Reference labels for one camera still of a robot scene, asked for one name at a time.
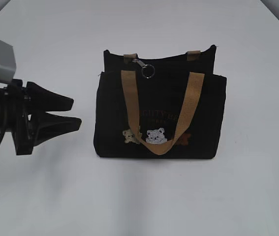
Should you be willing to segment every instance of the bag handle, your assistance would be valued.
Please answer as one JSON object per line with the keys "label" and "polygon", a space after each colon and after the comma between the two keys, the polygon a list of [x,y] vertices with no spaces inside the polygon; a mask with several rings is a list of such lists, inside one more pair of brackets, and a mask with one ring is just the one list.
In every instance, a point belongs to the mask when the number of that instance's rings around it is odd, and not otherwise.
{"label": "bag handle", "polygon": [[[192,60],[198,60],[199,56],[201,54],[201,51],[187,51],[186,53],[186,60],[187,61],[192,61]],[[124,54],[124,63],[128,64],[132,62],[134,59],[137,59],[138,55],[137,53],[134,54]]]}
{"label": "bag handle", "polygon": [[179,137],[181,137],[181,135],[190,126],[200,98],[204,77],[204,74],[194,72],[189,73],[184,101],[182,104],[174,138],[163,144],[150,144],[142,140],[142,134],[139,131],[139,101],[136,83],[136,72],[122,70],[121,79],[127,108],[128,125],[136,139],[154,154],[163,155],[167,153],[179,139]]}

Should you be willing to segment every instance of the black tote bag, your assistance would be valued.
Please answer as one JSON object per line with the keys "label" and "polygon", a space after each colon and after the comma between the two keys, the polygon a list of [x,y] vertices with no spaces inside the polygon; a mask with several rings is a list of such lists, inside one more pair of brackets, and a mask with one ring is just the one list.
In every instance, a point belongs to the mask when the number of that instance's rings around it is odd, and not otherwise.
{"label": "black tote bag", "polygon": [[167,66],[150,79],[139,70],[102,72],[95,151],[100,157],[213,158],[225,89],[223,76]]}

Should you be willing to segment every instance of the metal key ring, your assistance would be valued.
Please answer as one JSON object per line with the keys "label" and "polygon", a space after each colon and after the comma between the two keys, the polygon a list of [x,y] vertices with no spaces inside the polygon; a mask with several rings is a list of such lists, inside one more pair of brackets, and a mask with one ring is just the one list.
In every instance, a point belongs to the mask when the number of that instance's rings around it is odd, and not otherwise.
{"label": "metal key ring", "polygon": [[[147,68],[147,67],[152,67],[152,69],[153,69],[153,73],[152,73],[151,76],[146,76],[146,75],[144,74],[144,69]],[[144,65],[144,66],[141,67],[141,74],[142,74],[142,76],[143,76],[144,78],[150,79],[151,77],[153,77],[153,76],[155,75],[155,67],[154,67],[153,65],[148,65],[148,64],[146,64],[146,65]]]}
{"label": "metal key ring", "polygon": [[[155,67],[154,67],[153,65],[144,64],[144,63],[143,63],[141,60],[139,60],[139,59],[134,59],[133,62],[138,63],[138,64],[141,66],[141,74],[142,74],[142,76],[143,76],[144,78],[150,79],[152,76],[155,75]],[[153,68],[153,73],[152,73],[151,76],[146,76],[146,75],[144,74],[144,69],[147,68],[147,67],[152,67],[152,68]]]}

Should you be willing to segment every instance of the black cable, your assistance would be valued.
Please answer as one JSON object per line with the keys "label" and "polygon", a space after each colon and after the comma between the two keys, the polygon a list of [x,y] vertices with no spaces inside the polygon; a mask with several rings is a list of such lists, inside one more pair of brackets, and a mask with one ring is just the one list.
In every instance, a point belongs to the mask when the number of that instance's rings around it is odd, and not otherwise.
{"label": "black cable", "polygon": [[5,136],[7,125],[8,125],[8,107],[7,107],[7,101],[6,101],[6,95],[3,95],[3,120],[2,120],[2,126],[0,129],[0,144]]}

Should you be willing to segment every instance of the white background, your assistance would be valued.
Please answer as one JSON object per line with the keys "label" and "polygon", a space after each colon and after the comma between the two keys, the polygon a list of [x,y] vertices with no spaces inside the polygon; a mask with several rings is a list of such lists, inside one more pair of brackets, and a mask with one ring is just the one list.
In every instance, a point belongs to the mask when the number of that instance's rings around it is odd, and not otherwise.
{"label": "white background", "polygon": [[[15,78],[72,97],[80,131],[0,147],[0,236],[279,236],[279,21],[257,0],[12,0],[0,39]],[[218,45],[228,78],[213,160],[101,159],[105,49],[161,58]]]}

